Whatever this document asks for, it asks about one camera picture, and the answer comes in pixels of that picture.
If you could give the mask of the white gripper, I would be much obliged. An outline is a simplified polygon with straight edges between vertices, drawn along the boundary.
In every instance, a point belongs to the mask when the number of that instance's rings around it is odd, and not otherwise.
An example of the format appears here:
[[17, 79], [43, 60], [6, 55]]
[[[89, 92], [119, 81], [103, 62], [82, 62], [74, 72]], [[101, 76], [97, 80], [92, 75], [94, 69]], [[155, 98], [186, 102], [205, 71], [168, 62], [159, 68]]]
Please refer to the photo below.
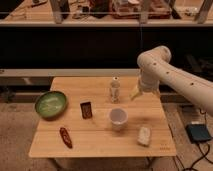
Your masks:
[[132, 89], [130, 93], [130, 99], [134, 100], [135, 98], [141, 96], [143, 93], [151, 92], [156, 96], [159, 96], [159, 83], [156, 84], [147, 84], [141, 79], [138, 80], [136, 86]]

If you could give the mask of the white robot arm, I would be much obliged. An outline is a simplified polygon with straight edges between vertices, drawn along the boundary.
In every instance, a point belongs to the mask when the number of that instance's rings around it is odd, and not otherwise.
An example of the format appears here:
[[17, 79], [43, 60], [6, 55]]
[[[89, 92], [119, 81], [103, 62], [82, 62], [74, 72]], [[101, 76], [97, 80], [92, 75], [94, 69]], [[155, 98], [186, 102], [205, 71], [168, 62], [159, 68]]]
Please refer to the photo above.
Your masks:
[[140, 75], [130, 99], [144, 92], [158, 94], [159, 83], [163, 82], [213, 117], [213, 82], [170, 65], [170, 59], [171, 52], [166, 46], [141, 53], [137, 58]]

